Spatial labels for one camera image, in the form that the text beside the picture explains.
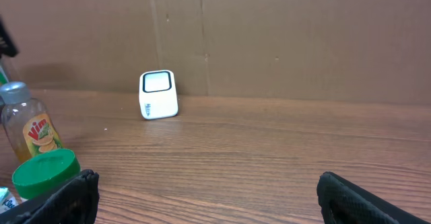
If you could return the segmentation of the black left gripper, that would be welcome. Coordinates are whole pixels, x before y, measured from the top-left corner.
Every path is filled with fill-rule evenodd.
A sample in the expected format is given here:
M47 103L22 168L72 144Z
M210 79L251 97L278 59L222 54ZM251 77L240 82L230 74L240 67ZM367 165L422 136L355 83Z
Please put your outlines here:
M1 56L5 55L8 57L15 57L19 52L13 43L11 36L7 32L3 20L0 20L0 38Z

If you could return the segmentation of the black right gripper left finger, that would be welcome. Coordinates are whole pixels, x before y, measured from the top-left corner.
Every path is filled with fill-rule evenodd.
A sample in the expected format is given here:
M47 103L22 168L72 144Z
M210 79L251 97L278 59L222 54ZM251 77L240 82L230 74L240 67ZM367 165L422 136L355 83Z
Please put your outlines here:
M84 170L32 200L1 214L4 224L93 224L100 195L99 175Z

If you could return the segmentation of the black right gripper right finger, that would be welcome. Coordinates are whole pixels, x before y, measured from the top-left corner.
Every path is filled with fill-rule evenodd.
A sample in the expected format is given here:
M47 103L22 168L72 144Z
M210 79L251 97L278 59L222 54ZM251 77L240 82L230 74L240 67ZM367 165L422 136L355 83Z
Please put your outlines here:
M428 224L333 172L320 176L317 196L325 224Z

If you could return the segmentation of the green lid jar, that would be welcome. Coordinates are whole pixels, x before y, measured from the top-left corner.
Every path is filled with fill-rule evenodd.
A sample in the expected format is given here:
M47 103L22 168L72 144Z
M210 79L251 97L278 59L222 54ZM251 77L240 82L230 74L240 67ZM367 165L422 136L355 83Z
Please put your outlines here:
M30 200L57 187L81 171L75 153L70 149L55 149L20 165L12 182L23 200Z

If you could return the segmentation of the yellow Vim drink bottle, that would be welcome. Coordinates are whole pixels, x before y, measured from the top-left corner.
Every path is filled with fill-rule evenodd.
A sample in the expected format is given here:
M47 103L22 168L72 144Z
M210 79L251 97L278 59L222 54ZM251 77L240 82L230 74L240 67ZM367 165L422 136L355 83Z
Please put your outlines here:
M37 155L64 148L46 105L32 97L25 83L15 81L2 85L1 99L5 104L1 122L21 163Z

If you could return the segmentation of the teal Kleenex tissue pack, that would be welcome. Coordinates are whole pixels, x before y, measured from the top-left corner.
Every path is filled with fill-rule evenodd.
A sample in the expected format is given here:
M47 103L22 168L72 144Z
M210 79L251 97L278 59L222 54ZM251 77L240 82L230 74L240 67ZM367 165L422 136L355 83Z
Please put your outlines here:
M4 213L16 206L19 202L15 196L6 187L0 187L0 213Z

